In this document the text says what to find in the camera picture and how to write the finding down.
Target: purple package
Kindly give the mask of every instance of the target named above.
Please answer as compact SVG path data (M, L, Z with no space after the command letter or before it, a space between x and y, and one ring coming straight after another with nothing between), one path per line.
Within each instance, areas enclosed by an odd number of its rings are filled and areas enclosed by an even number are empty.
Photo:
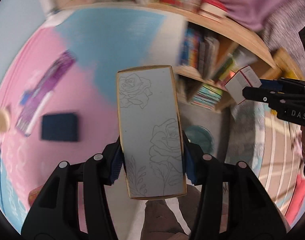
M33 89L16 123L16 128L25 136L31 134L40 112L53 93L54 87L75 61L71 53L65 51L47 70L38 85Z

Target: teal bowl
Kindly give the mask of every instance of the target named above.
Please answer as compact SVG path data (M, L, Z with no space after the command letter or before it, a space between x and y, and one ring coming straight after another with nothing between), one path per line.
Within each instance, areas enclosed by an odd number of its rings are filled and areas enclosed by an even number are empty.
M187 127L184 131L190 142L198 144L203 150L203 153L213 154L214 138L205 127L192 125Z

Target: rose line art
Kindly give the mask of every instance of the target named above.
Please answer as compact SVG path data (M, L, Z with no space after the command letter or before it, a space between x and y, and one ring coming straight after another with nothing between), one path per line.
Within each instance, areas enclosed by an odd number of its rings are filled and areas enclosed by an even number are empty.
M139 105L143 109L153 93L150 91L151 82L149 79L139 77L137 74L131 74L127 77L120 77L119 88L119 106L128 107L130 105Z
M163 181L163 195L169 186L183 180L179 128L176 119L168 119L155 125L150 147L150 167L154 175Z
M134 157L131 156L131 160L126 160L126 167L130 193L136 196L145 197L147 194L147 189L143 179L146 175L146 166L142 166L137 170L136 161Z

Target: small white box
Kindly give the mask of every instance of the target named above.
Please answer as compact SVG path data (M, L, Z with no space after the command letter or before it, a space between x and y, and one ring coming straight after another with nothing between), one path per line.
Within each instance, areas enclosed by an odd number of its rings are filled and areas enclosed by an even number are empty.
M228 93L239 105L245 100L243 97L243 89L245 87L260 87L261 82L250 66L246 66L238 70L238 72L225 85Z

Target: striped fabric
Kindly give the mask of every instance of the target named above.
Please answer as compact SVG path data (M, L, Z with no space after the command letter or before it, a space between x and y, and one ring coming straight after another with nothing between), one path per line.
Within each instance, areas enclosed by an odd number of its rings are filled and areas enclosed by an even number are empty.
M300 164L291 144L289 123L265 111L265 148L259 180L282 214L289 207Z

